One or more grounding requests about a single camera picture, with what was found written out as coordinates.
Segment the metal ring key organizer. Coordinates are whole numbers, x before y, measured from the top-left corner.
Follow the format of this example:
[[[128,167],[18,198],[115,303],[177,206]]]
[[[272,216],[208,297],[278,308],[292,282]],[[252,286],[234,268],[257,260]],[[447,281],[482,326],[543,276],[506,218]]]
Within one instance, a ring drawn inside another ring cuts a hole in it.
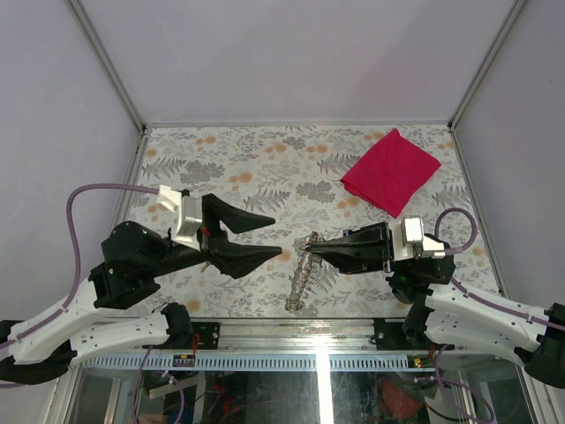
[[[302,296],[308,284],[310,275],[316,266],[322,262],[322,258],[317,254],[312,254],[306,250],[306,247],[312,243],[324,241],[325,239],[317,232],[312,231],[309,236],[305,238],[303,249],[298,256],[298,265],[291,278],[290,294],[285,301],[285,310],[287,312],[297,312],[304,307]]]

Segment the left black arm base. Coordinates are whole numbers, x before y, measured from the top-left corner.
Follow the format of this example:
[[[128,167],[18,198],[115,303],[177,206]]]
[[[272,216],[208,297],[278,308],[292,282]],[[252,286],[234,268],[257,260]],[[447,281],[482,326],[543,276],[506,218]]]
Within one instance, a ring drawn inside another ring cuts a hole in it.
[[[157,345],[158,349],[199,352],[217,350],[220,340],[219,322],[194,322],[184,305],[170,303],[161,311],[167,328],[167,339]]]

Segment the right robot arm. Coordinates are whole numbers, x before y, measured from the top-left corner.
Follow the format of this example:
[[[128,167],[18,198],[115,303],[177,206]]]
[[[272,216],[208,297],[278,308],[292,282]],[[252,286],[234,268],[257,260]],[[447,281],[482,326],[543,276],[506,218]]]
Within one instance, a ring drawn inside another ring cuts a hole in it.
[[[464,249],[425,232],[420,217],[345,231],[305,249],[344,275],[385,273],[396,299],[410,308],[402,326],[408,346],[453,345],[491,354],[563,388],[564,306],[531,306],[456,281],[455,257]]]

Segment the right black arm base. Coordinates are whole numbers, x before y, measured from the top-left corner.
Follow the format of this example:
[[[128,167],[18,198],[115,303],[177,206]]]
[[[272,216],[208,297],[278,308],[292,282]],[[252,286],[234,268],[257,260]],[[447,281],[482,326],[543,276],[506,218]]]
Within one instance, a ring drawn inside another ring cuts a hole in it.
[[[431,312],[428,307],[412,305],[405,318],[373,318],[370,344],[384,352],[429,350],[434,342],[425,335],[425,331]]]

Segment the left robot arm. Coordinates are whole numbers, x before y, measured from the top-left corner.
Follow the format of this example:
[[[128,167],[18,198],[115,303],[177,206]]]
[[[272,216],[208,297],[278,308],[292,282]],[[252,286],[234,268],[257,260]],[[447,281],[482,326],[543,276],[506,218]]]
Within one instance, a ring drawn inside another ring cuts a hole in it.
[[[118,224],[102,242],[102,262],[86,278],[74,275],[66,298],[26,321],[1,322],[1,386],[4,389],[56,380],[85,360],[133,347],[184,350],[197,337],[186,306],[168,302],[136,319],[103,324],[157,293],[157,278],[208,263],[239,279],[282,250],[230,242],[241,234],[275,224],[275,219],[231,206],[213,194],[200,198],[166,185],[125,185],[126,191],[153,194],[174,218],[164,236],[134,221]]]

